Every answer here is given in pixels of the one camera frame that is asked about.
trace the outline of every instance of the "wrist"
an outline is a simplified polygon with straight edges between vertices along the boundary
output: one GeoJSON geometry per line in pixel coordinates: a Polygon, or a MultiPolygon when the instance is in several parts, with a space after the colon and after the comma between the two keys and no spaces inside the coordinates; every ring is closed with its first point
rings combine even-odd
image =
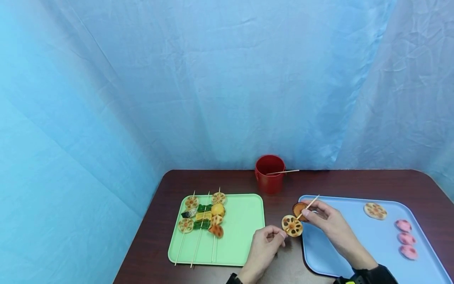
{"type": "Polygon", "coordinates": [[[360,270],[367,269],[371,270],[378,267],[376,260],[370,255],[370,253],[363,247],[351,253],[347,258],[348,263],[352,268],[360,270]]]}
{"type": "Polygon", "coordinates": [[[237,278],[241,280],[243,284],[255,284],[258,280],[258,275],[247,267],[247,264],[241,268],[237,278]]]}

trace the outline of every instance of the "hand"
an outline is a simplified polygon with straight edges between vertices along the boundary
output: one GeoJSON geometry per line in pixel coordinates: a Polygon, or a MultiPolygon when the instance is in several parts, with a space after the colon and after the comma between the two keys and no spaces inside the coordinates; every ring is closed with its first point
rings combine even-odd
{"type": "MultiPolygon", "coordinates": [[[[303,200],[301,202],[309,205],[311,200],[303,200]]],[[[316,200],[308,209],[302,210],[303,216],[325,233],[337,252],[353,268],[373,269],[378,266],[375,259],[358,241],[338,210],[319,200],[316,200]]]]}
{"type": "Polygon", "coordinates": [[[285,247],[286,237],[287,234],[276,226],[266,226],[255,232],[246,264],[238,274],[243,284],[254,284],[261,278],[279,247],[285,247]]]}

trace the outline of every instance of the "pink lotus root slice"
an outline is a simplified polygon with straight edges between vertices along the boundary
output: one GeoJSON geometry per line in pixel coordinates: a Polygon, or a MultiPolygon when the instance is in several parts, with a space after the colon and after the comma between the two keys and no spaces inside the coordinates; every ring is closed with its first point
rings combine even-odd
{"type": "Polygon", "coordinates": [[[403,244],[414,245],[416,243],[415,238],[409,233],[404,233],[404,232],[399,233],[397,235],[397,238],[403,244]]]}
{"type": "Polygon", "coordinates": [[[411,232],[411,224],[407,220],[397,220],[395,225],[399,230],[403,232],[411,232]]]}
{"type": "Polygon", "coordinates": [[[418,253],[416,252],[415,248],[412,247],[411,245],[402,245],[399,248],[400,253],[410,259],[410,260],[417,260],[418,259],[418,253]]]}

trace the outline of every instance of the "red container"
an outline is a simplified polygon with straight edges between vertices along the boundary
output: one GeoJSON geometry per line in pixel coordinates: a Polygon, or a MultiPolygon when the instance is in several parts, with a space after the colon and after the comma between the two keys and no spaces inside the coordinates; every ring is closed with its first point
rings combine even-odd
{"type": "Polygon", "coordinates": [[[264,155],[256,162],[255,174],[259,191],[267,194],[276,194],[282,190],[284,174],[269,173],[282,172],[285,170],[284,161],[275,155],[264,155]]]}

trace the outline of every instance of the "wooden skewer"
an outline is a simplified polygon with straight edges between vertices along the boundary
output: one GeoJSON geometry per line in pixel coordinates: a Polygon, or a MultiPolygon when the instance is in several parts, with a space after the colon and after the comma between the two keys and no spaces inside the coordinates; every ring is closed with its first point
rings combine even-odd
{"type": "Polygon", "coordinates": [[[181,243],[180,243],[180,249],[178,250],[177,260],[175,260],[175,265],[174,266],[177,266],[178,258],[180,257],[181,247],[183,246],[183,241],[184,241],[184,236],[185,235],[186,235],[186,227],[184,228],[183,237],[181,238],[181,243]]]}
{"type": "MultiPolygon", "coordinates": [[[[210,201],[210,192],[208,191],[208,195],[207,195],[207,202],[210,201]]],[[[197,254],[197,250],[198,250],[198,245],[200,243],[200,237],[202,236],[202,226],[203,226],[203,219],[205,218],[205,212],[203,212],[203,215],[202,215],[202,223],[200,224],[200,232],[199,232],[199,239],[197,241],[197,245],[196,245],[196,250],[194,251],[194,256],[192,257],[192,261],[191,261],[191,266],[190,268],[192,268],[192,264],[194,263],[194,259],[196,258],[196,254],[197,254]]]]}
{"type": "Polygon", "coordinates": [[[299,172],[300,170],[299,169],[293,169],[293,170],[285,170],[283,172],[275,172],[275,173],[269,173],[269,174],[283,174],[283,173],[292,173],[292,172],[299,172]]]}
{"type": "MultiPolygon", "coordinates": [[[[309,207],[314,203],[314,201],[316,201],[317,198],[319,198],[319,197],[320,197],[320,194],[317,195],[317,196],[309,203],[309,205],[308,205],[306,208],[309,208],[309,207]]],[[[300,217],[301,217],[301,215],[303,215],[302,212],[298,215],[298,217],[297,217],[296,219],[299,220],[300,217]]]]}
{"type": "Polygon", "coordinates": [[[213,236],[213,250],[211,251],[211,263],[213,263],[213,257],[214,257],[214,244],[216,242],[216,235],[213,236]]]}

